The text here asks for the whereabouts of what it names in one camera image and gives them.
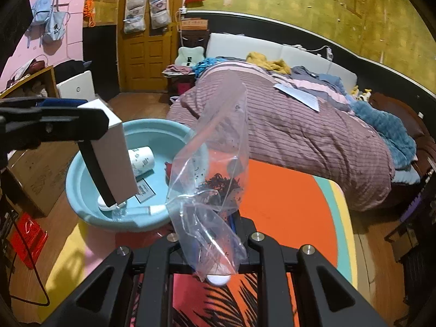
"brown bedspread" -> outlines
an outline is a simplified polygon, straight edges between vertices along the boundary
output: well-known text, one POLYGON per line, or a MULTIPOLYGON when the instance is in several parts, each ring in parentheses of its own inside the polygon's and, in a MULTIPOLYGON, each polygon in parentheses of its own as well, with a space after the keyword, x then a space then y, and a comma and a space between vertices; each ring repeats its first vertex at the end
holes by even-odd
MULTIPOLYGON (((254 65, 229 61, 209 68, 171 106, 167 118, 192 126, 229 72, 248 91, 250 158, 335 181, 353 210, 383 202, 394 170, 376 131, 322 99, 319 113, 310 109, 275 89, 277 82, 254 65)), ((292 188, 284 195, 292 200, 292 188)))

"cardboard box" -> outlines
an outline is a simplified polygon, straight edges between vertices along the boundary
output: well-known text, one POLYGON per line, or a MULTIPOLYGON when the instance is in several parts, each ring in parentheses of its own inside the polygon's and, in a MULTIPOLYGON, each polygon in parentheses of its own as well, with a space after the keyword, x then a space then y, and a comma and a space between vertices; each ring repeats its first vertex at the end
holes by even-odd
POLYGON ((92 140, 91 145, 115 202, 121 204, 139 193, 127 151, 123 123, 100 99, 81 104, 78 108, 102 109, 109 118, 106 134, 99 140, 92 140))
POLYGON ((186 18, 180 22, 181 30, 207 30, 208 20, 200 18, 186 18))
POLYGON ((34 150, 16 151, 2 175, 2 188, 32 216, 46 217, 65 190, 77 152, 74 142, 42 143, 34 150))

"blue towel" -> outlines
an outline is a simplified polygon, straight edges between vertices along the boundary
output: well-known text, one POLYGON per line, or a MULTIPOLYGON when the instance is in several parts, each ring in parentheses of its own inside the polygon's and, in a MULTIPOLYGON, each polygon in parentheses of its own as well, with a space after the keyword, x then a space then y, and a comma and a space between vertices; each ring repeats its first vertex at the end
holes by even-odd
POLYGON ((419 182, 421 182, 421 177, 419 177, 418 172, 413 166, 410 166, 408 169, 395 171, 394 178, 392 179, 392 183, 417 184, 419 182))
POLYGON ((345 98, 348 100, 348 102, 354 103, 356 102, 356 100, 347 93, 347 91, 345 90, 344 84, 342 83, 342 80, 339 76, 334 76, 334 75, 329 75, 329 74, 319 74, 318 75, 318 79, 320 81, 326 81, 334 86, 337 87, 337 89, 339 90, 339 92, 345 96, 345 98))
POLYGON ((354 102, 351 107, 356 116, 371 125, 384 140, 391 152, 395 169, 408 167, 416 154, 416 143, 407 134, 401 119, 388 112, 374 109, 364 101, 354 102))
POLYGON ((208 67, 211 67, 217 63, 221 63, 223 61, 227 61, 227 59, 223 58, 205 58, 204 60, 197 63, 195 66, 192 67, 192 70, 195 72, 195 78, 198 79, 204 71, 208 67))

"dark debris in bag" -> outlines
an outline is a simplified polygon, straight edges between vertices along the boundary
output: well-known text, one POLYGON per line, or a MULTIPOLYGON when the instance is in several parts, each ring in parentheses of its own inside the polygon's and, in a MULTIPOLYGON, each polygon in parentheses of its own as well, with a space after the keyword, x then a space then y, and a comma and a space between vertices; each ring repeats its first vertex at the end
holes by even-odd
POLYGON ((240 203, 242 199, 240 194, 242 192, 242 188, 239 185, 239 180, 235 178, 232 179, 223 177, 221 173, 216 173, 213 177, 203 182, 198 187, 199 191, 210 189, 216 190, 219 193, 221 204, 224 203, 224 199, 227 195, 234 195, 234 200, 236 203, 240 203))

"wooden door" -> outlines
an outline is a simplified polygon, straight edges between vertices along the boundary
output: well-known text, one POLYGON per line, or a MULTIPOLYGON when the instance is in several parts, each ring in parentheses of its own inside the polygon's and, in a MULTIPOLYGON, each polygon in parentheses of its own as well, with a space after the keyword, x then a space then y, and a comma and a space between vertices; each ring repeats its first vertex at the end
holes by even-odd
POLYGON ((144 32, 125 34, 124 10, 126 0, 118 3, 118 65, 121 91, 164 91, 166 79, 162 71, 177 56, 177 28, 175 16, 182 0, 169 0, 172 23, 160 29, 151 29, 150 7, 147 0, 144 32))

